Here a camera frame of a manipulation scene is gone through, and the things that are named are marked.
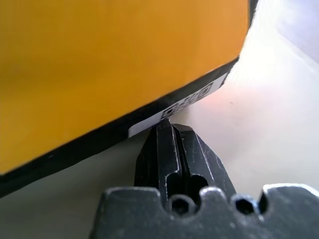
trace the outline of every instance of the hole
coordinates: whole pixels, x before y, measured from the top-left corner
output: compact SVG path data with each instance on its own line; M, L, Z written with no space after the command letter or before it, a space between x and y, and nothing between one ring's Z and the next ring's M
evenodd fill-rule
M175 194L183 194L181 177L177 173L172 173L167 177L167 198Z
M187 217L195 213L196 205L187 195L173 195L167 202L166 210L178 217Z
M195 204L197 204L198 206L200 206L200 204L201 204L199 191L202 188L207 187L207 186L208 186L208 183L204 177L199 176L199 175L191 176L189 196L195 202Z
M180 216L188 214L189 212L189 204L184 199L175 199L172 204L172 211Z
M239 199L236 201L236 208L238 211L245 215L249 215L254 212L254 207L251 202L246 199Z

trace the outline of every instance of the table surface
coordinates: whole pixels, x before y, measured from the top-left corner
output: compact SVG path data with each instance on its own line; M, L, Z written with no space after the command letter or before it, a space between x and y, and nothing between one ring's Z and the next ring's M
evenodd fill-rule
M239 62L216 93L178 112L221 158L239 193L319 189L319 3L260 0ZM101 193L132 185L142 132L0 199L0 238L86 239Z

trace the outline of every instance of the scratch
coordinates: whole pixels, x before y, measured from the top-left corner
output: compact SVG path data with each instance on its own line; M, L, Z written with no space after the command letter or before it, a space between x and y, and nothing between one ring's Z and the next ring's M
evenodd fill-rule
M222 167L219 165L219 158L217 157L217 155L216 155L216 161L217 161L218 167L219 167L221 170L223 170Z
M206 162L206 165L207 165L209 174L210 174L212 180L214 180L213 174L212 174L211 171L210 171L210 167L209 167L209 164L208 164L208 160L207 160L207 158L206 158L206 154L204 153L203 148L202 148L201 145L200 145L200 141L199 141L199 139L198 139L198 137L197 137L197 134L195 134L195 136L196 136L197 141L198 141L198 143L199 143L200 150L201 150L201 152L202 152L202 154L203 154L203 156L204 156L204 159L205 159L205 162Z

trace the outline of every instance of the white label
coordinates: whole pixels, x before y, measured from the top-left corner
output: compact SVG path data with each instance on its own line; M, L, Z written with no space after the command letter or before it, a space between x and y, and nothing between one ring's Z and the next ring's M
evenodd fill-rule
M209 83L207 86L201 88L200 90L196 91L195 93L185 97L184 99L176 102L175 104L167 107L165 110L158 112L157 114L131 126L129 128L129 137L157 124L161 120L170 117L175 112L195 103L196 101L204 98L205 96L217 91L221 84L223 83L227 74L222 75L221 77L217 78L213 82Z

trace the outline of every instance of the black plastic part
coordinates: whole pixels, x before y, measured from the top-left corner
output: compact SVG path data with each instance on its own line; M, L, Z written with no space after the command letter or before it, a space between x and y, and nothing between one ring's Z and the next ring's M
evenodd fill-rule
M219 158L191 128L168 120L153 127L135 185L103 194L91 239L319 238L317 191L275 184L259 202L236 195Z
M134 186L157 188L163 205L185 194L199 206L199 191L207 186L221 188L228 198L236 193L217 155L192 128L168 119L152 128L136 162Z

